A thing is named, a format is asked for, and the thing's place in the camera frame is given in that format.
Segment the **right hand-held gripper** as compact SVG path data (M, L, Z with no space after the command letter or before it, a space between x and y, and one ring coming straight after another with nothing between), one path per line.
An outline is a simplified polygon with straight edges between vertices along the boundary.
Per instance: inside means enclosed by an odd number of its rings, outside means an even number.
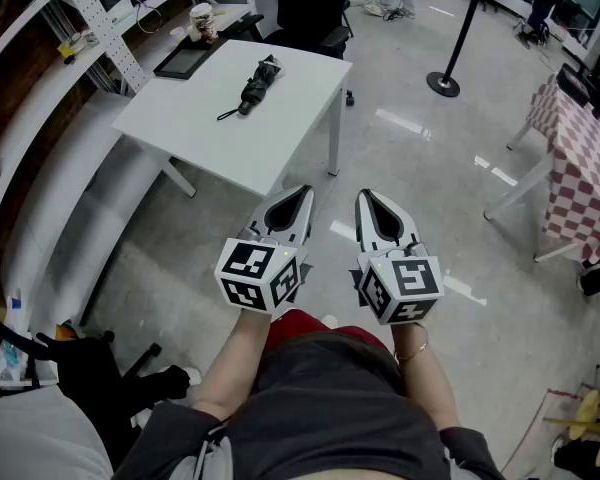
M385 326L418 323L444 296L439 260L431 256L411 215L395 201L362 189L355 203L362 252L351 272L358 304Z

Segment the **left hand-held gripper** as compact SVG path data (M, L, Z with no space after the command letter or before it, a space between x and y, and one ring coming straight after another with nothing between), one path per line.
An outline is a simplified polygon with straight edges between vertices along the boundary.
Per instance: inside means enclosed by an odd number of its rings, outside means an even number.
M226 240L214 276L227 304L272 318L292 307L311 269L306 241L314 206L310 185L282 190L256 207L250 228Z

